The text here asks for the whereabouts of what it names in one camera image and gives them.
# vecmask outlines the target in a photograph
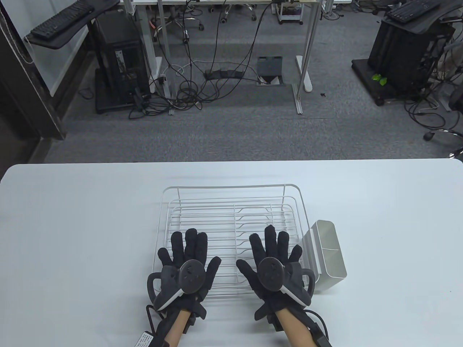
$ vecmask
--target chair wheel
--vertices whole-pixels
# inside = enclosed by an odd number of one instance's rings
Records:
[[[434,133],[429,131],[423,135],[423,140],[431,141],[433,137],[434,137]]]

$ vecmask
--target black keyboard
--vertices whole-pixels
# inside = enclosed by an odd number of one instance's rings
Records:
[[[440,5],[441,0],[411,0],[387,13],[388,17],[401,23],[408,23]]]
[[[77,0],[71,6],[66,7],[50,19],[36,26],[31,30],[31,34],[43,40],[51,40],[54,36],[65,31],[72,24],[94,10],[95,8],[89,5],[86,0]]]

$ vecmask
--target white wall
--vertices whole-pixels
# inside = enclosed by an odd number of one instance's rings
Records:
[[[2,0],[6,12],[21,38],[31,29],[46,21],[75,0]],[[53,96],[68,70],[75,54],[80,48],[87,27],[80,30],[64,47],[59,50],[29,45],[25,46],[33,58],[40,75]]]

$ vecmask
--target glove finger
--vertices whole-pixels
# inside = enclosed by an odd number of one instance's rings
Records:
[[[236,267],[246,277],[253,291],[262,291],[263,286],[257,277],[257,273],[252,269],[245,260],[238,259],[236,261]]]
[[[298,262],[301,255],[302,255],[301,246],[295,245],[293,248],[293,251],[291,252],[291,255],[289,256],[288,262],[290,263]]]
[[[207,259],[207,234],[199,233],[196,237],[196,246],[194,248],[194,258],[199,260],[202,265],[206,265]]]
[[[183,257],[183,236],[180,231],[176,231],[172,234],[170,237],[170,243],[172,244],[174,265],[179,268],[185,262]]]
[[[265,252],[268,257],[278,258],[278,249],[276,245],[276,232],[273,225],[265,228]]]
[[[213,257],[211,261],[209,262],[209,265],[207,266],[206,279],[204,280],[204,286],[208,290],[211,290],[212,283],[214,282],[215,274],[217,273],[217,270],[219,269],[221,262],[222,262],[222,259],[220,259],[219,257]]]
[[[288,245],[289,245],[289,235],[286,231],[280,231],[278,234],[278,260],[283,264],[288,262]]]
[[[194,249],[197,235],[198,231],[195,228],[188,229],[185,233],[185,261],[195,259]]]
[[[264,259],[267,255],[265,254],[265,250],[262,246],[262,240],[260,239],[258,234],[252,234],[249,236],[249,242],[252,248],[252,255],[254,256],[254,261],[256,262],[256,266]]]
[[[173,265],[172,263],[172,259],[170,258],[170,255],[169,255],[169,252],[167,251],[166,248],[162,247],[162,248],[159,248],[158,252],[157,252],[157,256],[159,258],[159,260],[161,261],[161,263],[164,265]]]

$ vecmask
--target wire dish rack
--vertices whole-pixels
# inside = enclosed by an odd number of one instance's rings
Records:
[[[263,231],[269,224],[277,232],[288,232],[289,251],[296,244],[304,247],[302,238],[309,230],[309,222],[297,186],[169,187],[161,199],[153,272],[162,268],[157,257],[159,248],[166,247],[172,255],[172,233],[184,234],[189,228],[196,228],[208,236],[206,265],[214,256],[222,258],[208,295],[251,292],[246,278],[236,268],[236,260],[244,259],[256,268],[249,236],[258,233],[263,240]],[[314,269],[311,252],[304,249],[300,261],[303,267]],[[160,291],[160,281],[155,283],[155,290]]]

